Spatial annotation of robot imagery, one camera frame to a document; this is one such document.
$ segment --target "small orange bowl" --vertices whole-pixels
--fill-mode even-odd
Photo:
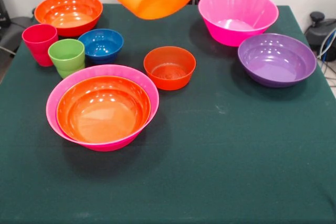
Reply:
[[[143,61],[149,78],[157,88],[177,90],[186,86],[196,68],[195,57],[181,47],[158,47]]]

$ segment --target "cup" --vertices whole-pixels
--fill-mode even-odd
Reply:
[[[58,40],[57,29],[49,24],[38,24],[28,27],[22,33],[22,39],[31,55],[42,67],[53,65],[48,48]]]
[[[79,40],[59,40],[49,47],[48,54],[62,78],[85,68],[85,47]]]

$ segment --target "magenta bowl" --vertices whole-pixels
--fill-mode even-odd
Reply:
[[[70,89],[72,86],[74,86],[76,83],[86,80],[88,78],[96,77],[96,76],[118,76],[118,77],[124,77],[131,81],[134,81],[139,86],[141,86],[147,95],[149,96],[150,102],[151,102],[151,112],[148,121],[136,132],[132,133],[131,135],[122,138],[117,141],[113,141],[110,143],[103,143],[103,144],[94,144],[94,143],[83,143],[78,142],[76,140],[71,139],[68,137],[59,127],[57,118],[56,118],[56,111],[57,111],[57,104],[63,94]],[[51,126],[51,128],[61,137],[76,143],[80,144],[86,148],[89,148],[94,151],[99,152],[109,152],[114,151],[120,148],[123,148],[124,146],[131,143],[135,137],[151,122],[151,120],[154,118],[157,109],[159,107],[159,93],[157,91],[155,84],[152,82],[149,77],[147,77],[142,72],[126,67],[121,65],[99,65],[94,66],[90,68],[85,68],[80,71],[77,71],[71,75],[69,75],[67,78],[63,79],[59,84],[56,85],[56,87],[53,89],[53,91],[50,93],[49,98],[47,100],[46,105],[46,114],[47,114],[47,120]]]
[[[279,16],[271,0],[200,0],[198,10],[211,36],[233,47],[262,34]]]

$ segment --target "green cup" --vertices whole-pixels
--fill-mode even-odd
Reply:
[[[62,78],[85,68],[85,47],[79,40],[59,40],[49,47],[48,54]]]

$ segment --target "green tablecloth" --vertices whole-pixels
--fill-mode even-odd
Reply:
[[[279,9],[268,32],[305,41]],[[186,48],[191,82],[160,91],[156,117],[129,146],[98,153],[49,127],[45,104],[61,79],[21,45],[0,85],[0,223],[335,222],[336,103],[319,68],[291,88],[260,86],[196,6],[146,21],[104,5],[97,27],[119,31],[116,63],[142,71],[151,49]]]

